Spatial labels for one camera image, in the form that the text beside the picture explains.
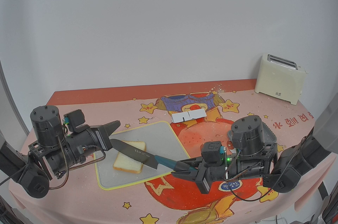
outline cartoon character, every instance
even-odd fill
[[[208,141],[221,141],[227,153],[235,152],[227,133],[233,121],[223,119],[218,109],[224,99],[216,92],[170,95],[156,101],[158,109],[167,110],[171,115],[176,112],[204,108],[205,118],[171,123],[190,157],[201,155],[201,146]],[[225,182],[214,182],[208,195],[199,192],[195,183],[174,178],[171,174],[144,183],[148,192],[163,205],[177,210],[189,210],[178,219],[177,224],[221,223],[234,212],[231,205],[238,199],[231,193]],[[247,179],[231,182],[231,189],[242,198],[249,198],[257,193],[261,179]]]

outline white toaster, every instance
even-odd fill
[[[304,68],[295,62],[271,54],[261,60],[255,92],[264,93],[296,105],[302,94],[306,75]]]

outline table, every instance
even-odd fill
[[[55,92],[49,105],[60,114],[82,109],[89,125],[120,120],[117,131],[158,121],[171,123],[170,114],[184,109],[204,108],[207,117],[173,124],[175,134],[190,157],[200,155],[206,141],[221,140],[231,150],[226,136],[235,120],[255,114],[277,136],[279,153],[295,144],[312,129],[315,119],[298,102],[288,102],[257,94],[255,79],[101,88]],[[21,150],[36,140],[31,131]],[[105,191],[99,188],[94,165],[74,170],[67,184],[42,199],[27,195],[20,185],[10,182],[9,190],[18,206],[27,208],[43,222],[56,223],[232,223],[245,224],[279,214],[290,205],[301,207],[322,182],[335,160],[330,154],[320,165],[304,175],[291,192],[275,191],[256,202],[235,198],[222,182],[213,183],[202,195],[194,183],[166,175],[149,182]],[[59,185],[56,179],[51,186]],[[232,188],[243,198],[255,199],[267,192],[261,179],[247,179]]]

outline kitchen knife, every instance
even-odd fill
[[[110,140],[112,147],[122,154],[141,162],[149,167],[157,169],[158,164],[171,168],[173,171],[193,171],[196,168],[189,166],[186,163],[171,160],[159,155],[153,155],[149,152],[140,150],[132,145],[129,145],[121,140],[112,138]]]

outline gray tray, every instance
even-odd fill
[[[146,143],[147,152],[154,155],[158,154],[173,160],[189,158],[188,153],[183,148],[169,123],[166,121],[159,121],[115,133],[112,134],[110,138],[127,141],[143,141]],[[103,161],[95,163],[98,184],[100,188],[104,190],[113,190],[143,183],[167,175],[172,171],[170,168],[160,164],[158,165],[157,170],[143,165],[142,171],[139,174],[117,171],[112,167],[117,154],[117,150],[111,149],[106,152],[106,158]],[[95,159],[101,156],[101,152],[96,152],[94,154]]]

